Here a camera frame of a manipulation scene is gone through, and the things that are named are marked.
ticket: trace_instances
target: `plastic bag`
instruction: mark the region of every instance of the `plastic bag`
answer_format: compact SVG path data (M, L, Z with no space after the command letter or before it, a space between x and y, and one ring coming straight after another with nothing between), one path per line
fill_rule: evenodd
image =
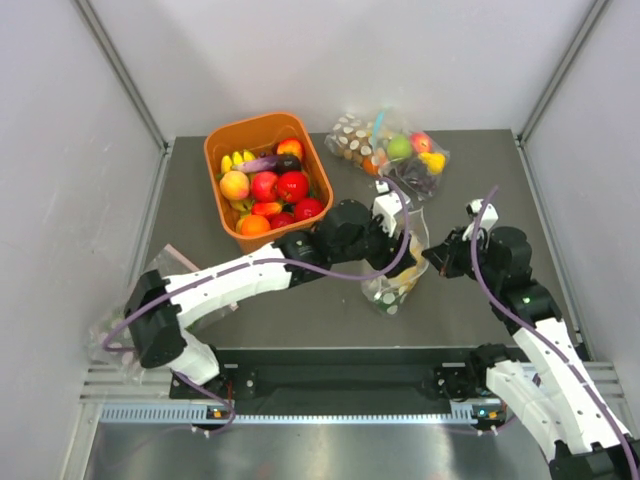
M158 270L162 277L167 277L169 275L191 273L199 269L174 247L167 245L145 268L145 272L150 270ZM127 299L132 289L133 286L128 290ZM87 351L92 360L115 365L122 374L125 383L140 384L145 369L142 368L135 354L133 340L128 328L125 328L120 337L111 343L113 347L119 349L118 352L105 352L102 349L102 342L109 332L124 320L124 304L127 299L89 328ZM189 327L189 331L191 333L200 331L237 308L238 305L233 303L211 312Z
M393 110L368 120L343 115L325 145L371 175L399 179L422 199L435 194L449 161L448 151Z
M402 214L396 216L398 229L404 228L404 217ZM429 262L422 257L422 251L429 248L429 229L424 221L422 208L409 213L409 232L411 242L409 250L416 259L417 264L407 268L400 275L393 278L380 276L373 280L360 282L362 293L372 302L378 311L387 315L396 315L400 306L404 303L407 295L416 286L420 277L427 271ZM371 266L363 262L364 273L373 272Z

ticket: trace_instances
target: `table surface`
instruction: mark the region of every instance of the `table surface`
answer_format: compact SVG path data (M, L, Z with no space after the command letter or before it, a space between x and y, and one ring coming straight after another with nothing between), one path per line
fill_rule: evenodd
M435 197L424 203L431 244L468 223L465 205L500 191L494 205L498 225L526 232L533 247L534 277L567 312L527 178L508 130L438 131L430 133L451 152ZM324 146L324 134L312 135L333 186L336 201L354 198L370 205L371 177L335 158ZM242 252L223 230L203 151L204 137L176 139L153 226L147 260L172 244L200 268L232 260ZM357 273L359 265L341 265ZM514 342L491 313L475 282L445 280L430 268L394 317L377 313L358 282L323 278L291 290L259 295L231 315L209 326L201 340L218 347L468 347L486 342Z

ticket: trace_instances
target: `orange basket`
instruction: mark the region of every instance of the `orange basket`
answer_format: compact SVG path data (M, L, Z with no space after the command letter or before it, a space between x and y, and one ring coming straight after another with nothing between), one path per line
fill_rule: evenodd
M261 235L249 237L237 233L235 225L240 218L240 212L231 208L229 201L220 193L220 187L216 181L216 176L220 173L222 157L231 155L234 151L249 150L257 158L260 152L271 152L275 144L289 137L296 137L304 145L303 169L309 174L311 186L316 196L325 205L324 210L313 218L276 228ZM222 227L238 242L244 253L253 252L287 232L310 228L315 222L324 217L333 205L333 190L329 185L327 174L322 168L318 153L313 147L302 121L290 113L269 113L225 125L207 137L204 142L204 154L209 166L209 176L211 177L211 185L218 205Z

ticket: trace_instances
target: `white wall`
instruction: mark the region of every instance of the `white wall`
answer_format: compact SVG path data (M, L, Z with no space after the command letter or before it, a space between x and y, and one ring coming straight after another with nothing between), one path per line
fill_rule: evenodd
M519 130L591 0L93 0L167 136L290 110L326 131L396 105Z
M530 142L584 322L640 421L640 3L616 0Z
M0 476L57 478L158 149L70 1L0 5Z

